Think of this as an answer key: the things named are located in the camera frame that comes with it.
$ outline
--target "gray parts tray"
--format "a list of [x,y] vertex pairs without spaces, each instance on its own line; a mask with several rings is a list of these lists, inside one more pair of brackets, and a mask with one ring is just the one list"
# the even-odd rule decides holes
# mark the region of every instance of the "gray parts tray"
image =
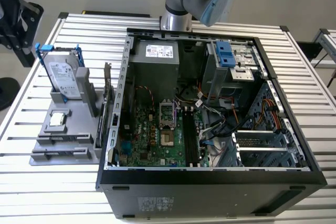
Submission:
[[[96,107],[100,110],[104,101],[103,91],[96,91],[96,95]],[[65,114],[63,126],[49,125],[53,113]],[[99,120],[100,116],[95,118],[91,116],[88,105],[82,100],[69,100],[57,106],[52,101],[29,163],[31,165],[98,164],[101,148],[95,148],[94,140]]]

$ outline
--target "white label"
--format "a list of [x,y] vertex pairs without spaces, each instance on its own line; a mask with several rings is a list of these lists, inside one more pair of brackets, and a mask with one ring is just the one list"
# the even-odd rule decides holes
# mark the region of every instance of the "white label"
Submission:
[[147,45],[146,57],[173,58],[172,46]]
[[138,197],[139,210],[142,212],[171,211],[174,197]]
[[58,62],[50,62],[49,66],[59,92],[67,98],[80,98],[80,93],[71,66],[67,63]]
[[203,97],[203,93],[202,93],[202,92],[199,92],[199,93],[197,94],[197,96],[198,96],[198,98],[202,98],[202,97]]
[[201,99],[199,99],[196,103],[195,103],[195,105],[196,105],[196,107],[200,107],[201,105],[202,105],[202,100]]

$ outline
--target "metal chassis frame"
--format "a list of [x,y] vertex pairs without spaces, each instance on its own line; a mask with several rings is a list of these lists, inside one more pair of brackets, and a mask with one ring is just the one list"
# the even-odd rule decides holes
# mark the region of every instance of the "metal chassis frame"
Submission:
[[254,214],[263,214],[263,215],[277,215],[280,212],[284,211],[288,208],[289,202],[290,204],[294,204],[301,199],[307,197],[315,190],[323,187],[327,184],[322,171],[320,170],[312,151],[310,150],[307,141],[300,129],[300,126],[289,106],[288,101],[286,100],[286,96],[283,90],[280,88],[280,85],[277,81],[277,75],[274,72],[272,65],[260,43],[259,38],[255,37],[240,37],[240,36],[221,36],[221,35],[209,35],[209,34],[197,34],[197,33],[175,33],[175,32],[159,32],[162,33],[162,37],[165,39],[176,40],[176,37],[182,35],[181,39],[190,39],[192,40],[201,40],[201,41],[214,41],[216,39],[248,39],[252,40],[257,47],[257,50],[263,60],[265,67],[268,70],[268,76],[272,80],[274,84],[275,90],[278,92],[279,99],[282,103],[282,106],[285,110],[286,116],[289,119],[295,133],[298,136],[299,142],[302,146],[302,149],[306,155],[306,158],[310,164],[311,171],[305,172],[297,172],[297,173],[289,173],[287,171],[272,171],[269,170],[234,170],[234,169],[221,169],[217,171],[204,171],[198,170],[197,173],[190,170],[158,170],[158,169],[146,169],[143,167],[141,169],[133,169],[133,170],[125,170],[125,169],[109,169],[108,159],[111,157],[109,151],[113,149],[117,142],[117,132],[119,128],[120,121],[120,108],[121,102],[123,98],[124,88],[123,85],[125,83],[125,70],[128,65],[129,59],[129,51],[132,49],[132,45],[134,43],[134,38],[139,37],[143,39],[151,39],[158,31],[154,30],[143,30],[143,29],[130,29],[128,28],[128,36],[125,40],[125,48],[123,53],[123,62],[122,62],[122,70],[119,76],[119,83],[116,92],[116,100],[113,108],[113,116],[118,116],[118,122],[115,124],[111,124],[110,134],[108,141],[105,142],[105,145],[102,149],[102,153],[106,154],[105,159],[101,159],[96,188],[102,188],[104,191],[111,191],[113,187],[118,188],[128,188],[129,185],[165,185],[165,186],[173,186],[173,185],[227,185],[235,184],[235,185],[261,185],[261,184],[287,184],[289,187],[292,184],[300,185],[300,187],[306,187],[308,185],[314,185],[314,190],[307,190],[302,194],[296,195],[291,198],[290,201],[283,203],[283,205],[274,209],[271,213],[265,213],[261,211],[257,211]]

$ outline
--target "blue drive bracket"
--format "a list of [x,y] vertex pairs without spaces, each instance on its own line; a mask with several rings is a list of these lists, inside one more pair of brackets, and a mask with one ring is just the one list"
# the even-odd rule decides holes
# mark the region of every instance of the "blue drive bracket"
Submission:
[[219,65],[221,67],[234,68],[236,66],[236,59],[229,42],[217,41],[216,53],[220,59]]
[[[53,92],[56,92],[56,88],[55,88],[54,84],[52,83],[52,80],[51,80],[50,75],[49,75],[49,73],[48,73],[48,70],[47,70],[47,68],[46,68],[46,64],[45,64],[45,62],[44,62],[44,60],[43,60],[43,57],[42,57],[42,55],[41,55],[41,52],[52,52],[54,49],[55,49],[55,48],[54,48],[53,45],[43,45],[43,46],[40,48],[40,43],[36,43],[36,44],[35,44],[35,53],[36,53],[36,55],[37,55],[37,57],[38,57],[38,59],[39,59],[41,65],[44,67],[44,69],[45,69],[46,72],[47,72],[47,76],[48,76],[48,79],[49,79],[49,81],[50,81],[50,83],[51,83],[51,86],[52,86],[52,88],[53,88],[53,89],[52,89]],[[66,102],[68,101],[68,98],[67,98],[65,95],[63,95],[63,94],[61,94],[61,96],[62,96],[62,98],[63,98],[64,103],[66,103]]]

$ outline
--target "slotted aluminum surface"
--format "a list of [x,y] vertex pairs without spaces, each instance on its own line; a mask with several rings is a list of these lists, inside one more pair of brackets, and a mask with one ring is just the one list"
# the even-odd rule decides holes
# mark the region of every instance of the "slotted aluminum surface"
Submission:
[[[103,87],[103,64],[112,64],[117,83],[127,27],[158,29],[156,18],[130,18],[70,14],[58,20],[47,42],[58,47],[83,49],[90,81]],[[276,218],[157,220],[155,223],[336,222],[336,110],[310,64],[289,33],[277,26],[193,23],[197,33],[259,37],[275,68],[280,84],[328,181],[324,189],[304,199]],[[29,166],[50,104],[50,83],[36,61],[22,90],[0,126],[0,223],[112,223],[115,219],[103,193],[95,192],[98,165]]]

